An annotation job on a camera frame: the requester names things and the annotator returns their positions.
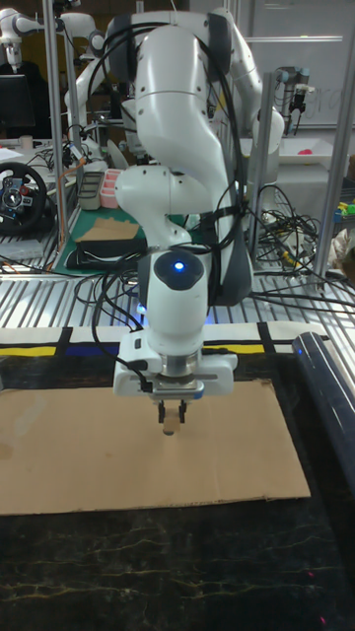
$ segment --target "black marble surface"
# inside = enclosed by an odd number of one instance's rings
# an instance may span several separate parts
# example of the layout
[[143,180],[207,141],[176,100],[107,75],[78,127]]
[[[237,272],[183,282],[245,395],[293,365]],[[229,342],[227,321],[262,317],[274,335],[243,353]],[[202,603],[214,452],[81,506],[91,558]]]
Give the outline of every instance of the black marble surface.
[[[0,373],[4,387],[108,386],[112,365],[12,358]],[[0,628],[355,629],[355,502],[294,358],[242,357],[236,378],[256,377],[273,379],[311,499],[2,517]]]

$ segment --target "computer monitor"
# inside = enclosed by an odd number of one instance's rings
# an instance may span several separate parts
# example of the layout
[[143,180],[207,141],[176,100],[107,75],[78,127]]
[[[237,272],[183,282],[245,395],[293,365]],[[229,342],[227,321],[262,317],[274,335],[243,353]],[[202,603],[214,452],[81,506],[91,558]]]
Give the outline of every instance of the computer monitor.
[[0,130],[35,125],[34,109],[25,75],[0,76]]

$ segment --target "green object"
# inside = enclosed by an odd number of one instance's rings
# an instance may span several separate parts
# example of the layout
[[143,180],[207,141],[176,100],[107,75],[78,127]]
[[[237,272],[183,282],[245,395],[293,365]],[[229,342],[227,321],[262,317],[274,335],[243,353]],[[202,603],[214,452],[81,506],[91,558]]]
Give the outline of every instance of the green object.
[[342,217],[347,217],[348,215],[355,215],[355,204],[348,204],[346,208],[341,210]]
[[[73,276],[77,276],[78,274],[83,275],[91,275],[95,274],[95,269],[68,269],[65,267],[65,261],[68,258],[69,254],[76,249],[76,240],[80,239],[84,235],[86,235],[91,228],[94,227],[94,224],[97,219],[110,219],[113,218],[115,221],[130,221],[132,224],[136,224],[137,222],[134,219],[124,212],[124,210],[117,210],[116,208],[99,208],[99,210],[81,210],[78,216],[78,219],[75,222],[74,228],[71,232],[70,238],[65,245],[62,254],[53,268],[53,271],[65,274],[72,274]],[[144,238],[144,233],[141,228],[139,228],[136,238]]]

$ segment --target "cardboard sheet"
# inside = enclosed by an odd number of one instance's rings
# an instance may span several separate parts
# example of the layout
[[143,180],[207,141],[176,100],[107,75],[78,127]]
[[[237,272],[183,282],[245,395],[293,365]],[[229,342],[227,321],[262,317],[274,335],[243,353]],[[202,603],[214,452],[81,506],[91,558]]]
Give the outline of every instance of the cardboard sheet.
[[76,239],[76,243],[80,241],[118,241],[124,239],[134,239],[138,232],[138,224],[132,224],[130,221],[115,221],[112,217],[109,219],[97,219],[93,228],[91,228],[83,237]]
[[173,436],[146,397],[107,388],[0,394],[0,514],[308,496],[270,383],[193,402]]

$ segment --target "steering wheel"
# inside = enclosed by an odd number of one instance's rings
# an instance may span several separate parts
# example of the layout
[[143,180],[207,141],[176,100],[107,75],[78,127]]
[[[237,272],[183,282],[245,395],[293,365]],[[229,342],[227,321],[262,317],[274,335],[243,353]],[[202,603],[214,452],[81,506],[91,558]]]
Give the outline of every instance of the steering wheel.
[[0,163],[0,235],[22,235],[40,219],[46,186],[40,175],[21,162]]

